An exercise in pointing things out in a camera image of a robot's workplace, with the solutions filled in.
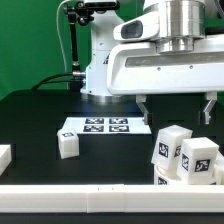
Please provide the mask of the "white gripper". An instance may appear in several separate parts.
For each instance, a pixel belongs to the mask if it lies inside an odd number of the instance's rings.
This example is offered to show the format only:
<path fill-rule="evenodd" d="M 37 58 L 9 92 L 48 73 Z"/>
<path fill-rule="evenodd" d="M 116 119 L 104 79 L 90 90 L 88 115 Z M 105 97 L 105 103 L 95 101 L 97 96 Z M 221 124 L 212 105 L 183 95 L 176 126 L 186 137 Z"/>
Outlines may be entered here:
<path fill-rule="evenodd" d="M 158 54 L 154 43 L 119 44 L 108 60 L 107 88 L 113 95 L 137 95 L 145 125 L 151 123 L 147 94 L 207 92 L 204 122 L 217 93 L 224 91 L 224 35 L 209 35 L 194 43 L 194 51 Z"/>

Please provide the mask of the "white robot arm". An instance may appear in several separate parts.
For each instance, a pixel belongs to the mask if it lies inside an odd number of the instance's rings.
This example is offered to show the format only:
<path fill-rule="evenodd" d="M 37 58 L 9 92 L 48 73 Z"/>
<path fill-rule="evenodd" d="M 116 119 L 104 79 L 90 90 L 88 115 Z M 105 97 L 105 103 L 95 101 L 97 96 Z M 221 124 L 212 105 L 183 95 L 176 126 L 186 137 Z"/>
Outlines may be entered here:
<path fill-rule="evenodd" d="M 206 123 L 224 91 L 224 0 L 145 0 L 143 14 L 113 29 L 106 87 L 134 95 L 138 105 L 152 94 L 204 93 Z"/>

